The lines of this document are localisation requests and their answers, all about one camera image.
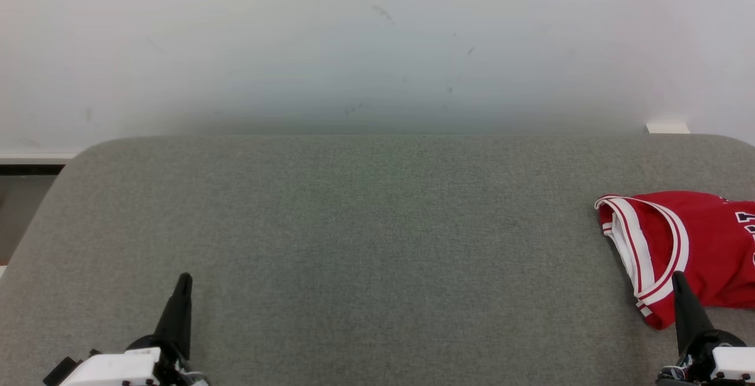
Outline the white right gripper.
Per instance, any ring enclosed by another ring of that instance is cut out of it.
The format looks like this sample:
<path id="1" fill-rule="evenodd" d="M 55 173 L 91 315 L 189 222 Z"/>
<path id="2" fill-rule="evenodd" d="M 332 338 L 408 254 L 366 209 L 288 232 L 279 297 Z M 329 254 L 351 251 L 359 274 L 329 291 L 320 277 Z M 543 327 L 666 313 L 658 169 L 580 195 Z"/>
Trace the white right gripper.
<path id="1" fill-rule="evenodd" d="M 714 329 L 681 271 L 672 274 L 679 359 L 658 373 L 657 385 L 753 385 L 754 348 Z"/>

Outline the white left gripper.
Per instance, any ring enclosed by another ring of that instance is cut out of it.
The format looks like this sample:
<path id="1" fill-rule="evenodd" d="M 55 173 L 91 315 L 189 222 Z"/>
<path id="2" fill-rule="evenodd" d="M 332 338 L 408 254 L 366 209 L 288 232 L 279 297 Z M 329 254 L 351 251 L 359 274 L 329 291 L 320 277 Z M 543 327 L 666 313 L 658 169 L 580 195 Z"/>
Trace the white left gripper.
<path id="1" fill-rule="evenodd" d="M 89 358 L 64 358 L 59 385 L 208 385 L 189 367 L 192 332 L 192 276 L 181 273 L 153 336 L 136 340 L 120 354 L 92 350 Z"/>

